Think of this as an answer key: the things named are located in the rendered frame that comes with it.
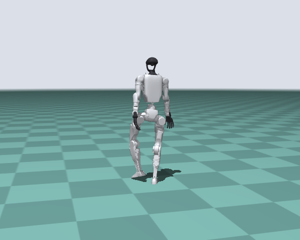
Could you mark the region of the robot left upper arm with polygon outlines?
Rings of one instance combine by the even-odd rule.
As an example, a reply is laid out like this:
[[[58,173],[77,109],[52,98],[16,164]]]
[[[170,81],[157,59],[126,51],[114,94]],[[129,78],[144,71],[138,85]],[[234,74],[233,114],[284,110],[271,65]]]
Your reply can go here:
[[[142,82],[144,81],[144,75],[139,75],[136,79],[135,79],[135,91],[137,94],[137,99],[140,100],[141,99],[141,90],[142,90]]]

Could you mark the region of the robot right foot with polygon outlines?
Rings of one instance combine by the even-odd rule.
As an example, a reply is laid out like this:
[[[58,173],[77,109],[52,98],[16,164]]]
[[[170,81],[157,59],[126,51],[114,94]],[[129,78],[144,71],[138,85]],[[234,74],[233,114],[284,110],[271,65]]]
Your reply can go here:
[[[159,181],[159,180],[158,180],[157,178],[154,177],[154,178],[152,178],[152,180],[151,180],[151,184],[152,184],[152,185],[156,185],[156,184],[158,183],[158,181]]]

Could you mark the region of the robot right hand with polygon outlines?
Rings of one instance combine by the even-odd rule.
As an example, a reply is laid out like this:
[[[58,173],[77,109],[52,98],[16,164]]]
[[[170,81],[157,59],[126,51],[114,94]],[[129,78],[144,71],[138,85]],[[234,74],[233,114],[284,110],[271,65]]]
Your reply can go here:
[[[169,127],[169,129],[170,129],[170,127],[171,128],[172,128],[172,126],[174,127],[174,122],[173,122],[173,119],[171,118],[171,113],[169,112],[169,116],[165,116],[165,117],[166,117],[165,124],[167,122],[167,128]]]

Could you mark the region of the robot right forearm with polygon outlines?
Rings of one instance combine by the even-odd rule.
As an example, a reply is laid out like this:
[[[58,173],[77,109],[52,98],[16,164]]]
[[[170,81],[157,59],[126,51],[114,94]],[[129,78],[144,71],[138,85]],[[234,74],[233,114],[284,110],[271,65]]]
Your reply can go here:
[[[169,112],[170,112],[170,98],[169,98],[169,95],[168,95],[168,100],[165,100],[163,102],[164,104],[164,111],[165,111],[165,116],[166,117],[169,117]]]

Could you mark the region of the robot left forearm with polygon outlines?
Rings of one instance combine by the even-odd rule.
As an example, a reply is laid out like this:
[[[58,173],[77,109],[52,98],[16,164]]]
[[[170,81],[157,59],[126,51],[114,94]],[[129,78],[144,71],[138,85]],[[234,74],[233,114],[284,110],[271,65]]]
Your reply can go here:
[[[132,115],[134,116],[134,112],[137,112],[137,115],[138,115],[140,101],[138,100],[137,93],[134,93],[132,97],[133,97],[133,112],[132,112]]]

